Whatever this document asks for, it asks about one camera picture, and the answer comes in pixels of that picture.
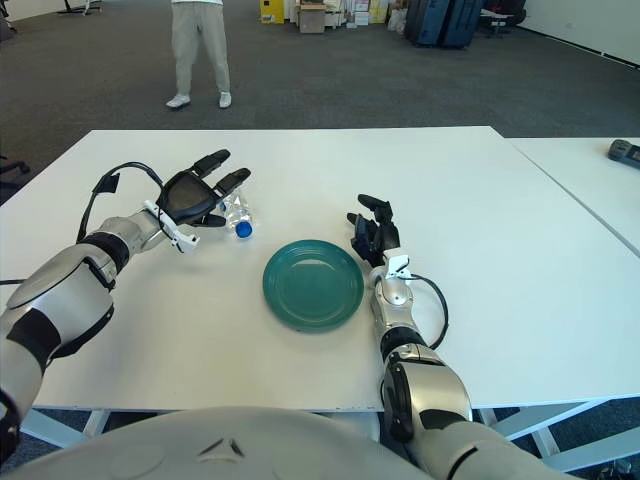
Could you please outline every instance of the blue bottle cap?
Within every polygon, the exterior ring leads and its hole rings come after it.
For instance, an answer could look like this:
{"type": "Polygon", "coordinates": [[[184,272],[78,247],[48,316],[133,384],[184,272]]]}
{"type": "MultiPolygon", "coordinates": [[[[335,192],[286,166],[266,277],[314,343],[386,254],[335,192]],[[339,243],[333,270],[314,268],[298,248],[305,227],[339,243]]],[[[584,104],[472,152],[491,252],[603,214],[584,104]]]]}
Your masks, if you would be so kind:
{"type": "Polygon", "coordinates": [[[236,225],[236,235],[240,238],[247,238],[253,232],[253,228],[251,228],[251,224],[247,221],[238,222],[236,225]]]}

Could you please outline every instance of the white shirt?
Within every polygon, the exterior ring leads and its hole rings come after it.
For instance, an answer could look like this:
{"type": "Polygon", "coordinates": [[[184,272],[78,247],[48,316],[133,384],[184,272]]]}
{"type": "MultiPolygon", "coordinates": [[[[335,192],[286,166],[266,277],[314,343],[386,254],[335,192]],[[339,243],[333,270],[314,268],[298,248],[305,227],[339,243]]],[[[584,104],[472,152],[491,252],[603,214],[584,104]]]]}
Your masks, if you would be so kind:
{"type": "Polygon", "coordinates": [[[222,5],[222,0],[171,0],[171,3],[182,3],[182,2],[216,3],[218,5],[222,5]]]}

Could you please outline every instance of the light gray pants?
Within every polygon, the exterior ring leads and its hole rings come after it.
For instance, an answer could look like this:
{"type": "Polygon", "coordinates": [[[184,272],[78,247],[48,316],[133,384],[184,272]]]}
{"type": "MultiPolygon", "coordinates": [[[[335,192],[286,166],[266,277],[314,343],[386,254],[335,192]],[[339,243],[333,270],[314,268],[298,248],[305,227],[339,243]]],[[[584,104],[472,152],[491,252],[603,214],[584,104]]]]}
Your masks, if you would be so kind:
{"type": "Polygon", "coordinates": [[[198,55],[199,36],[209,53],[220,92],[231,91],[227,66],[227,39],[222,5],[206,2],[173,3],[173,53],[176,57],[178,93],[191,91],[191,67],[198,55]]]}

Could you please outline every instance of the plastic water bottle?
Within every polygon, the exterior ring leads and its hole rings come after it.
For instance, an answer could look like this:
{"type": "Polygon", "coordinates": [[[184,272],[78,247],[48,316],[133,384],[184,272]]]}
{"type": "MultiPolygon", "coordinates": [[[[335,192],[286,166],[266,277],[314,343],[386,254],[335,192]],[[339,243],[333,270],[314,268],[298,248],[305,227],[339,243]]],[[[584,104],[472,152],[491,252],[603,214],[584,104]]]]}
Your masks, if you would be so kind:
{"type": "Polygon", "coordinates": [[[242,196],[239,188],[222,199],[220,205],[224,218],[227,219],[227,230],[236,232],[240,238],[247,238],[253,232],[251,214],[247,200],[242,196]]]}

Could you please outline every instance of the yellow box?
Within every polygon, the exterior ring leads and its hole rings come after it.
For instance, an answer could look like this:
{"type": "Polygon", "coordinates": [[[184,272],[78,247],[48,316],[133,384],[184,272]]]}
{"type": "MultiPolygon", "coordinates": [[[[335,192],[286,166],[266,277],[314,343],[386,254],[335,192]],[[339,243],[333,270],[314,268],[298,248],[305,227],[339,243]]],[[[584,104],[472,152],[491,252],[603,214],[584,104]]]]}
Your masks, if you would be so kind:
{"type": "Polygon", "coordinates": [[[284,23],[284,0],[260,0],[262,23],[284,23]]]}
{"type": "Polygon", "coordinates": [[[387,8],[369,8],[369,23],[384,23],[387,19],[387,8]]]}

